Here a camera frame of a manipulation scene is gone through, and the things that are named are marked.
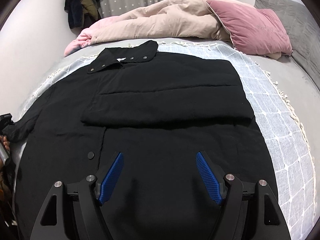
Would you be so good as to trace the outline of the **person's left hand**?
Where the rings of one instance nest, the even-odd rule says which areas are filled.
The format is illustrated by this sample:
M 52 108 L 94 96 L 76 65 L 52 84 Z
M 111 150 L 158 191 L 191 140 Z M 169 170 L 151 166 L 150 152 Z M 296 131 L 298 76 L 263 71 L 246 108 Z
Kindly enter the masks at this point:
M 1 146 L 3 146 L 6 151 L 10 152 L 10 142 L 8 142 L 7 137 L 1 135 Z M 1 201 L 8 202 L 12 198 L 12 193 L 5 183 L 5 174 L 4 174 L 4 163 L 1 160 Z

